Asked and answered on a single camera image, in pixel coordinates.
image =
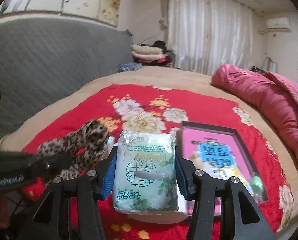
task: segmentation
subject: black cable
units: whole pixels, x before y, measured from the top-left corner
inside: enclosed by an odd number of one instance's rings
[[[164,30],[161,30],[158,34],[156,34],[156,35],[154,35],[154,36],[152,36],[152,37],[150,37],[150,38],[147,38],[147,39],[145,39],[144,41],[147,41],[147,40],[149,40],[149,39],[152,39],[152,38],[154,38],[155,36],[158,36],[160,33],[162,33]]]
[[[22,201],[23,201],[24,199],[25,199],[25,197],[22,197],[22,199],[20,199],[20,201],[17,203],[15,209],[13,210],[11,216],[14,215],[14,214],[16,213],[18,207],[20,207],[20,205],[21,205],[21,203],[22,203]]]
[[[10,202],[14,203],[15,205],[18,205],[18,204],[19,204],[19,203],[17,203],[16,201],[14,201],[14,200],[12,200],[11,198],[9,198],[8,196],[6,196],[6,198],[7,198]],[[25,207],[25,208],[27,208],[27,207],[29,207],[29,206],[26,206],[26,205],[19,205],[19,207]]]

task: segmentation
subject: red bedspread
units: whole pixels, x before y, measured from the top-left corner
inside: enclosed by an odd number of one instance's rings
[[[277,155],[236,102],[185,90],[111,85],[59,117],[42,130],[23,151],[36,153],[38,145],[53,138],[61,138],[94,118],[106,123],[116,139],[122,129],[168,133],[172,128],[180,127],[181,121],[187,120],[236,129],[254,158],[267,189],[269,201],[262,204],[260,209],[274,232],[280,227],[284,215],[281,189],[287,187],[292,198],[290,187],[285,181]],[[43,190],[43,185],[38,180],[37,184],[25,188],[24,192],[31,199],[37,200]],[[187,234],[187,222],[175,225],[138,222],[115,212],[111,197],[98,203],[108,239],[185,239]],[[75,201],[72,201],[72,214],[73,226],[77,227]],[[219,235],[220,222],[216,221],[213,239],[218,239]]]

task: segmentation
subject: stacked blankets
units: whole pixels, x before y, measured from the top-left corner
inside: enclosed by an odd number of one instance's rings
[[[131,54],[137,63],[165,66],[172,61],[166,54],[167,49],[163,41],[156,41],[152,46],[133,44],[131,47]]]

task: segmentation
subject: tissue pack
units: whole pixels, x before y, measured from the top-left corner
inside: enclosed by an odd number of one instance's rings
[[[113,185],[118,212],[178,210],[174,147],[171,134],[121,132]]]

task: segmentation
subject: green ball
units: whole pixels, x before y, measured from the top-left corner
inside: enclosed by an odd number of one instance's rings
[[[253,192],[256,195],[262,195],[263,192],[263,183],[260,177],[253,176],[252,179],[249,181],[250,186],[253,190]]]

